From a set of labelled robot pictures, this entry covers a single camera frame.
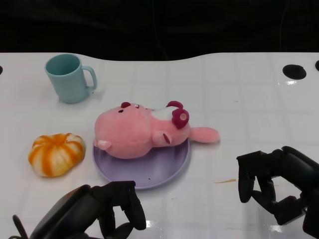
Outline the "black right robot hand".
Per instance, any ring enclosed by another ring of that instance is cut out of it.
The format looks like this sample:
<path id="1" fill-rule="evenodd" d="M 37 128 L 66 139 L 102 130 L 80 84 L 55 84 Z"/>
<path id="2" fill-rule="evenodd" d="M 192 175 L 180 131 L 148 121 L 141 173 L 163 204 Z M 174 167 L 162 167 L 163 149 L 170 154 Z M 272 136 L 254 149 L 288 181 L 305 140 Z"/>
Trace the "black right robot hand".
<path id="1" fill-rule="evenodd" d="M 237 157 L 238 192 L 242 203 L 253 198 L 274 215 L 279 225 L 304 216 L 303 230 L 319 237 L 319 165 L 298 150 L 284 146 L 271 153 L 256 151 Z M 273 178 L 283 177 L 300 191 L 300 197 L 276 200 Z"/>

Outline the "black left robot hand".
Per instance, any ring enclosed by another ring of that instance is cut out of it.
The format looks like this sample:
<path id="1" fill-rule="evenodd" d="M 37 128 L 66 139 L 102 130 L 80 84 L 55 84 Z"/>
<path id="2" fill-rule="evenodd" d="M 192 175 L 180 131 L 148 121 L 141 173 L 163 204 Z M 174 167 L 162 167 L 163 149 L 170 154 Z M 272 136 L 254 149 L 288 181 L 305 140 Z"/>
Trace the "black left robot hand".
<path id="1" fill-rule="evenodd" d="M 35 227 L 32 239 L 87 239 L 95 222 L 105 239 L 126 239 L 146 229 L 146 218 L 134 181 L 104 186 L 83 185 L 63 196 Z"/>

